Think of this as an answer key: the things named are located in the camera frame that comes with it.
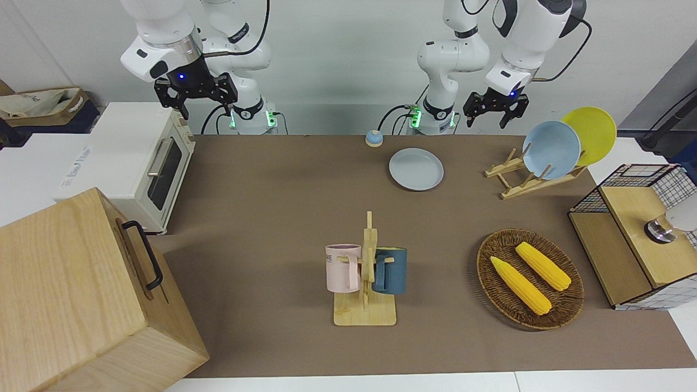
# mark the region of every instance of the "mug rack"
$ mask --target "mug rack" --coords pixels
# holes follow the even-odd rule
[[[547,167],[544,169],[542,174],[540,174],[540,176],[535,176],[532,172],[528,171],[528,169],[525,166],[525,163],[523,162],[523,157],[527,154],[527,152],[530,150],[530,146],[532,145],[533,143],[528,143],[528,145],[523,150],[523,153],[517,158],[513,158],[513,155],[515,155],[516,153],[516,149],[512,149],[511,153],[508,154],[508,158],[506,158],[506,161],[504,163],[501,163],[499,165],[492,165],[489,170],[484,172],[484,175],[487,178],[491,178],[493,176],[498,177],[499,181],[501,181],[503,186],[506,187],[506,190],[504,190],[500,194],[501,199],[512,199],[513,197],[522,196],[528,193],[535,192],[536,190],[548,188],[550,186],[574,180],[579,175],[581,175],[581,173],[583,173],[586,170],[586,168],[588,168],[588,166],[576,166],[572,171],[569,172],[569,174],[566,174],[564,177],[554,180],[546,180],[544,179],[544,176],[552,168],[552,165],[547,165]],[[585,151],[581,151],[579,159],[581,156],[583,156],[584,153]],[[521,169],[524,169],[528,172],[527,178],[520,185],[511,186],[508,183],[508,181],[506,181],[506,179],[503,177],[503,175]]]
[[[376,293],[371,283],[375,282],[375,252],[378,248],[378,230],[373,227],[373,212],[367,212],[367,227],[363,229],[361,247],[360,290],[351,293],[334,293],[334,324],[338,326],[392,326],[397,323],[395,296]],[[348,261],[347,257],[339,260]],[[389,257],[386,263],[394,262]]]

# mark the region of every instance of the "wooden box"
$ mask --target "wooden box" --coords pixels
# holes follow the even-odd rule
[[[208,360],[164,258],[124,223],[93,188],[0,227],[0,391],[162,391]]]
[[[666,212],[666,203],[692,193],[694,184],[675,167],[661,167],[652,176],[611,177],[569,212],[615,309],[667,309],[697,299],[694,235],[660,244],[644,232],[646,222]]]

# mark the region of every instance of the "oven door handle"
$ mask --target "oven door handle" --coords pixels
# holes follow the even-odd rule
[[[160,142],[158,153],[155,155],[155,159],[153,160],[153,164],[150,165],[150,169],[148,169],[148,177],[159,177],[162,174],[162,168],[164,168],[164,163],[167,161],[169,150],[172,149],[173,145],[173,137],[164,139]]]

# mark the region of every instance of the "wooden mug rack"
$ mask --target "wooden mug rack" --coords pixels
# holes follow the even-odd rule
[[[397,323],[395,296],[376,293],[372,289],[375,282],[375,251],[378,248],[378,230],[373,227],[373,212],[367,212],[367,227],[363,229],[361,247],[360,277],[358,292],[334,293],[334,324],[338,326],[392,326]],[[394,262],[391,257],[385,262]]]

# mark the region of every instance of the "plate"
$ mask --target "plate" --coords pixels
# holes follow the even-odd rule
[[[571,278],[569,288],[562,292],[554,290],[518,256],[515,248],[523,241],[549,257]],[[542,316],[531,311],[496,273],[490,256],[496,256],[515,267],[552,302],[552,310]],[[487,237],[477,252],[477,275],[484,293],[496,309],[528,329],[560,328],[573,321],[583,307],[583,282],[574,263],[552,241],[528,230],[505,229]]]
[[[443,164],[423,149],[403,149],[390,159],[390,174],[395,181],[410,190],[429,190],[443,179]]]
[[[615,145],[617,126],[612,116],[599,107],[580,107],[562,119],[581,141],[583,155],[577,165],[586,166],[605,158]]]
[[[552,168],[545,180],[560,179],[574,169],[581,155],[581,141],[574,129],[561,121],[545,121],[530,131],[523,142],[523,151],[533,143],[523,157],[525,166],[540,178],[547,165]]]

